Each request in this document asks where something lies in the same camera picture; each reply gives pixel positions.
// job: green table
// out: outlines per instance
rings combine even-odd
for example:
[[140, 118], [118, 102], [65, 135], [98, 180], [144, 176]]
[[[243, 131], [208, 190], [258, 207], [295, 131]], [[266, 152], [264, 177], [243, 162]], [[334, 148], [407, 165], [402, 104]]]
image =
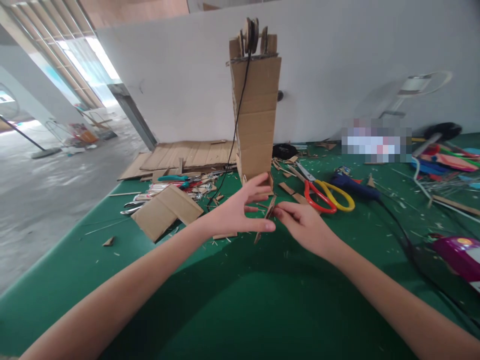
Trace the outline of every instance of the green table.
[[[467, 135], [456, 143], [478, 148], [479, 138], [478, 134]], [[425, 250], [416, 235], [437, 231], [435, 223], [464, 236], [478, 234], [479, 226], [439, 205], [427, 209], [426, 198], [411, 189], [413, 183], [392, 171], [410, 175], [413, 171], [407, 164], [364, 165], [358, 159], [341, 157], [339, 146], [330, 152], [311, 146], [310, 152], [320, 157], [302, 163], [319, 179], [328, 180], [334, 168], [347, 165], [354, 178], [364, 179], [372, 173], [379, 184], [417, 208], [403, 209], [384, 200], [418, 244], [425, 271], [480, 319], [480, 298], [475, 291]], [[274, 168], [272, 172], [276, 184], [286, 182], [303, 192], [304, 185], [297, 178], [286, 179]], [[221, 190], [226, 198], [240, 186], [235, 177], [238, 174], [227, 175]], [[147, 187], [147, 183], [128, 180], [113, 192], [144, 191]], [[278, 201], [292, 201], [276, 185], [275, 192]], [[475, 206], [472, 194], [465, 195], [461, 202]], [[122, 220], [119, 212], [129, 199], [103, 199], [0, 298], [0, 354], [19, 356], [88, 293], [158, 245], [132, 219], [85, 235]], [[203, 199], [200, 204], [205, 206], [206, 202]], [[390, 277], [466, 327], [463, 316], [446, 304], [408, 262], [398, 244], [400, 230], [380, 206], [356, 199], [353, 212], [323, 218], [345, 242]], [[114, 245], [102, 247], [111, 236], [116, 237]], [[162, 241], [169, 237], [167, 233]], [[348, 358], [359, 354], [370, 359], [415, 358], [356, 288], [326, 261], [301, 248], [283, 226], [279, 225], [275, 233], [263, 234], [257, 245], [253, 244], [254, 237], [253, 233], [243, 233], [231, 239], [232, 243], [220, 240], [218, 246], [206, 243], [200, 247], [101, 358]]]

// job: finger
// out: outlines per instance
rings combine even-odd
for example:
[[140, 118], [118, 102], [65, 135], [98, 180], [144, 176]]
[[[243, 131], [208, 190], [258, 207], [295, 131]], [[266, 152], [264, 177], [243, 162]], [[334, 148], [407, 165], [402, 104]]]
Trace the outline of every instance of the finger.
[[241, 232], [262, 232], [271, 233], [275, 231], [275, 223], [267, 219], [250, 219], [245, 218], [240, 224]]
[[252, 177], [250, 180], [248, 180], [247, 184], [248, 186], [251, 186], [251, 187], [257, 187], [258, 185], [263, 183], [265, 180], [267, 180], [268, 177], [269, 177], [269, 173], [263, 172], [260, 175]]
[[270, 185], [267, 186], [257, 186], [254, 187], [252, 190], [250, 190], [250, 195], [255, 195], [255, 194], [267, 194], [272, 191], [272, 188]]
[[244, 206], [243, 209], [246, 213], [256, 213], [259, 210], [259, 208], [255, 206]]
[[302, 215], [305, 213], [305, 211], [307, 210], [307, 207], [309, 207], [309, 205], [302, 205], [295, 202], [282, 201], [282, 202], [279, 202], [276, 205], [276, 207], [286, 211], [287, 213], [292, 214], [296, 219], [300, 219]]
[[259, 203], [268, 199], [269, 199], [268, 195], [252, 195], [247, 199], [245, 204]]
[[294, 220], [294, 218], [286, 211], [282, 210], [279, 207], [276, 207], [273, 210], [273, 215], [280, 220], [280, 222], [285, 225], [290, 234], [295, 236], [295, 234], [301, 229], [301, 225]]

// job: black wire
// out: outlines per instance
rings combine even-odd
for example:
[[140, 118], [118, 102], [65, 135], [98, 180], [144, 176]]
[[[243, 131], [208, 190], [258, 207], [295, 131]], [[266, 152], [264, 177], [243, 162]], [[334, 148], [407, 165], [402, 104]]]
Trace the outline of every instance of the black wire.
[[[226, 162], [227, 165], [230, 164], [230, 157], [232, 156], [232, 151], [234, 150], [234, 145], [235, 145], [235, 137], [237, 136], [237, 125], [239, 123], [239, 116], [240, 116], [240, 107], [242, 106], [242, 100], [244, 98], [244, 91], [245, 91], [245, 85], [247, 85], [247, 75], [249, 73], [249, 67], [250, 67], [250, 59], [252, 58], [252, 52], [248, 50], [248, 59], [246, 61], [246, 70], [245, 70], [245, 79], [243, 80], [243, 88], [241, 89], [241, 95], [240, 95], [240, 101], [238, 102], [238, 109], [236, 110], [236, 119], [235, 119], [235, 131], [233, 132], [233, 140], [231, 141], [231, 148], [230, 148], [230, 155], [228, 155], [228, 161]], [[210, 197], [210, 200], [208, 201], [208, 204], [206, 205], [206, 212], [210, 212], [210, 204], [212, 203], [213, 199], [217, 196], [219, 193], [220, 189], [222, 188], [222, 185], [225, 182], [225, 178], [227, 177], [226, 174], [223, 174], [223, 178], [221, 180], [221, 184], [216, 190], [215, 194]]]
[[391, 216], [391, 218], [396, 222], [396, 224], [398, 225], [398, 227], [400, 228], [401, 232], [403, 233], [403, 236], [405, 237], [405, 240], [406, 240], [406, 244], [403, 244], [403, 243], [400, 243], [400, 245], [402, 246], [403, 250], [405, 251], [405, 254], [407, 256], [407, 258], [410, 260], [410, 262], [412, 263], [413, 267], [417, 270], [417, 272], [428, 282], [430, 283], [431, 285], [433, 285], [436, 290], [442, 294], [444, 297], [446, 297], [453, 305], [456, 306], [456, 308], [458, 310], [460, 310], [463, 315], [465, 315], [479, 330], [480, 330], [480, 322], [478, 322], [476, 319], [474, 319], [465, 309], [462, 305], [460, 305], [460, 303], [455, 300], [453, 297], [451, 297], [449, 294], [447, 294], [442, 288], [441, 286], [435, 281], [433, 280], [430, 276], [428, 276], [419, 266], [419, 264], [417, 263], [417, 260], [415, 259], [415, 251], [414, 251], [414, 246], [412, 244], [412, 241], [410, 240], [407, 232], [405, 231], [404, 227], [402, 226], [402, 224], [400, 223], [400, 221], [398, 220], [398, 218], [395, 216], [395, 214], [393, 212], [390, 211], [390, 209], [384, 204], [383, 201], [381, 200], [378, 200], [378, 203], [380, 204], [380, 206]]

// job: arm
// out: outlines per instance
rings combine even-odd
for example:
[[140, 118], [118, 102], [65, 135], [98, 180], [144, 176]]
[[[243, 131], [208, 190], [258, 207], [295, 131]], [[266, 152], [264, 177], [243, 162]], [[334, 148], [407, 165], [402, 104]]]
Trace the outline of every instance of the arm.
[[207, 239], [232, 232], [274, 231], [272, 221], [245, 216], [245, 212], [258, 210], [245, 204], [268, 199], [261, 194], [269, 192], [270, 187], [260, 186], [266, 178], [266, 173], [254, 177], [219, 208], [104, 282], [40, 336], [21, 359], [96, 359], [153, 293]]
[[480, 359], [480, 341], [356, 253], [312, 207], [281, 202], [273, 214], [304, 248], [337, 267], [420, 359]]

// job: person's left hand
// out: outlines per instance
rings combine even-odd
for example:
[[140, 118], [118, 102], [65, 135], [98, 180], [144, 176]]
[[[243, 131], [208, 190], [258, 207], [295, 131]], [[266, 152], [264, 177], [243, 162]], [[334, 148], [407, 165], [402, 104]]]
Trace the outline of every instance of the person's left hand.
[[266, 172], [255, 176], [222, 205], [201, 217], [207, 223], [212, 235], [250, 231], [271, 233], [275, 231], [273, 221], [245, 216], [245, 213], [258, 211], [257, 207], [247, 206], [247, 204], [268, 200], [268, 195], [261, 194], [269, 193], [271, 191], [270, 186], [260, 186], [267, 178], [268, 174]]

